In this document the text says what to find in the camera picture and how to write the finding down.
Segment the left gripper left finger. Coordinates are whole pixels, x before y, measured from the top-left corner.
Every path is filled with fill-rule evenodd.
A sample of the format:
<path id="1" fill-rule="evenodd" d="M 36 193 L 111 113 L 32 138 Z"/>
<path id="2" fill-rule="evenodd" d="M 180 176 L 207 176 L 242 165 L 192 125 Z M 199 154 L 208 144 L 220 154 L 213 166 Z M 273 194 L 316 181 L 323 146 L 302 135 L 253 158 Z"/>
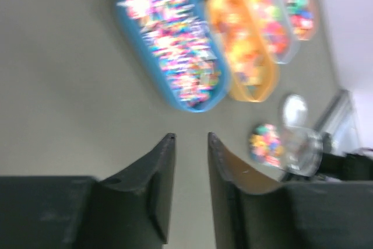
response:
<path id="1" fill-rule="evenodd" d="M 2 248 L 162 248 L 176 160 L 169 133 L 116 174 L 1 177 Z"/>

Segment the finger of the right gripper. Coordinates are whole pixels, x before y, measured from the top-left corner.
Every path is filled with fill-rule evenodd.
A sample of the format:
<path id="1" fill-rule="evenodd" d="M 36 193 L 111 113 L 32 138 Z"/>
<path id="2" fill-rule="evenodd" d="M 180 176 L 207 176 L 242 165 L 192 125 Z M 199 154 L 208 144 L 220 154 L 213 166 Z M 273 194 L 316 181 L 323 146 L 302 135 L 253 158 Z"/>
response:
<path id="1" fill-rule="evenodd" d="M 342 181 L 372 181 L 372 158 L 356 153 L 323 153 L 319 173 Z"/>

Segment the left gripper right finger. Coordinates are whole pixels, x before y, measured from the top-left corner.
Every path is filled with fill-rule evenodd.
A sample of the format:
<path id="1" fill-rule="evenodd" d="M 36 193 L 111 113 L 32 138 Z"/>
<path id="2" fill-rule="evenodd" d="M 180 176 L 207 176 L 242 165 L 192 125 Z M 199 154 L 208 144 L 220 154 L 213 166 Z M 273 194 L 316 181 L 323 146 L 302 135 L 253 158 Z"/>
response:
<path id="1" fill-rule="evenodd" d="M 217 248 L 371 248 L 372 182 L 276 181 L 207 137 Z"/>

